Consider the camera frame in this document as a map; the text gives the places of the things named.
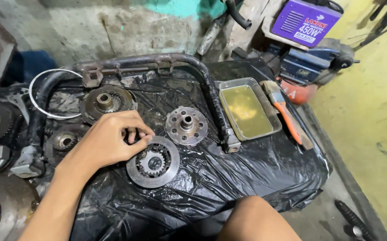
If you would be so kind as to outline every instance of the concrete wall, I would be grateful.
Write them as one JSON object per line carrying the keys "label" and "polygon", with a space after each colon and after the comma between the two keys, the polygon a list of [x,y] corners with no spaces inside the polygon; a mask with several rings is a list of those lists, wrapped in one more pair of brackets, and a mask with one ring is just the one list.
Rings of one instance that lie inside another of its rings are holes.
{"label": "concrete wall", "polygon": [[19,50],[66,65],[141,54],[195,53],[220,0],[0,0],[0,24]]}
{"label": "concrete wall", "polygon": [[[369,21],[377,4],[351,1],[329,37],[358,46],[387,10]],[[387,229],[387,33],[356,58],[361,63],[319,89],[310,104]]]}

